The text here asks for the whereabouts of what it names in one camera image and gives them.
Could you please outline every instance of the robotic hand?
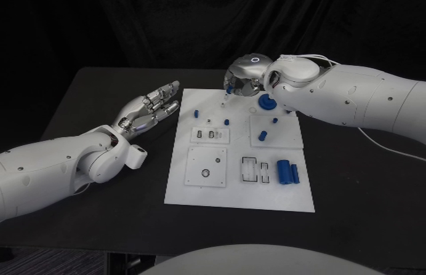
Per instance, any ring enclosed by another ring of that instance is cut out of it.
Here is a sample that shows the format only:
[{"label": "robotic hand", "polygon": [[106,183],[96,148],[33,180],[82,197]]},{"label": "robotic hand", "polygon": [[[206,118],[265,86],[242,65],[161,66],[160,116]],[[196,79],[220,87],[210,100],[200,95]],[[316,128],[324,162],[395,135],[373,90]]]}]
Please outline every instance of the robotic hand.
[{"label": "robotic hand", "polygon": [[[330,66],[319,67],[308,58]],[[261,84],[287,111],[340,126],[385,130],[426,144],[426,82],[340,65],[321,55],[280,55],[275,61],[243,55],[226,70],[223,89],[252,96]]]},{"label": "robotic hand", "polygon": [[121,109],[111,126],[0,154],[0,221],[41,209],[89,183],[103,183],[124,165],[139,168],[147,153],[128,140],[177,110],[177,101],[163,105],[177,89],[174,81],[137,97]]}]

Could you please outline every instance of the black curtain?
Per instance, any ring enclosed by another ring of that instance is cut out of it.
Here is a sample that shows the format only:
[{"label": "black curtain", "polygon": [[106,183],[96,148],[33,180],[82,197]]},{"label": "black curtain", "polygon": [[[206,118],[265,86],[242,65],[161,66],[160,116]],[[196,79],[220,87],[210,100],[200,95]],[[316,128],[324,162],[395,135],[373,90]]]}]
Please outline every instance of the black curtain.
[{"label": "black curtain", "polygon": [[424,79],[424,0],[7,1],[1,131],[20,136],[2,149],[37,140],[83,66],[225,69],[249,52],[321,54]]}]

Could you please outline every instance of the blue cylinder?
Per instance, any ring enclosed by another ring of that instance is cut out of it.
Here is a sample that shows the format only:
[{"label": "blue cylinder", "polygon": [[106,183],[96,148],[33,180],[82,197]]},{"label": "blue cylinder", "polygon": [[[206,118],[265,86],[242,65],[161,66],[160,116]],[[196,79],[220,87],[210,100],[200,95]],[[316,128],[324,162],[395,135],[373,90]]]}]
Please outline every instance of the blue cylinder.
[{"label": "blue cylinder", "polygon": [[287,160],[277,161],[277,177],[281,185],[293,183],[293,173],[290,168],[290,162]]},{"label": "blue cylinder", "polygon": [[295,164],[291,164],[291,174],[293,174],[293,182],[294,182],[294,184],[298,184],[300,180],[298,180],[298,173],[297,173],[297,165]]},{"label": "blue cylinder", "polygon": [[277,102],[275,102],[275,100],[268,98],[268,94],[264,94],[258,98],[258,105],[264,110],[271,110],[275,108]]},{"label": "blue cylinder", "polygon": [[264,141],[264,138],[265,138],[265,135],[267,135],[268,133],[262,130],[261,131],[261,133],[259,133],[259,136],[258,136],[258,140],[259,141]]}]

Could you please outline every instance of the dark table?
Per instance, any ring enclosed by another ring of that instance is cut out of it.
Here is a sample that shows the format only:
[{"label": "dark table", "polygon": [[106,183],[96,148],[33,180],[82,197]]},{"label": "dark table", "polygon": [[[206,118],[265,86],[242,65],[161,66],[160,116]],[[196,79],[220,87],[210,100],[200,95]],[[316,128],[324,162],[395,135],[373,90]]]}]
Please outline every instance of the dark table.
[{"label": "dark table", "polygon": [[[216,89],[222,77],[223,70],[83,68],[41,139],[111,124],[122,105],[173,80],[180,101],[183,87]],[[132,140],[148,152],[141,168],[124,168],[83,194],[0,223],[1,246],[178,255],[223,244],[277,244],[371,266],[426,268],[424,162],[384,151],[356,129],[298,114],[316,213],[168,205],[177,116]],[[426,157],[412,140],[366,132]]]}]

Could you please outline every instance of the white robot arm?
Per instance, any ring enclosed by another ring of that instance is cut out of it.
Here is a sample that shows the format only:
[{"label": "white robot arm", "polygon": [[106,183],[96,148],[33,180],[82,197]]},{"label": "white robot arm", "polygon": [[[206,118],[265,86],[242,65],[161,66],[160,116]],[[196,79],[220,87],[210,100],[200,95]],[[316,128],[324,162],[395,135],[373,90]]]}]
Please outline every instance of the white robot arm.
[{"label": "white robot arm", "polygon": [[103,183],[124,165],[139,168],[147,153],[128,140],[177,110],[177,102],[163,105],[177,89],[174,81],[137,97],[111,126],[0,154],[0,221],[41,209],[73,195],[83,185]]},{"label": "white robot arm", "polygon": [[[307,58],[326,60],[330,67],[319,67]],[[249,54],[229,66],[223,89],[251,96],[261,84],[287,111],[340,126],[385,130],[426,144],[426,82],[337,65],[320,55],[281,55],[272,61]]]}]

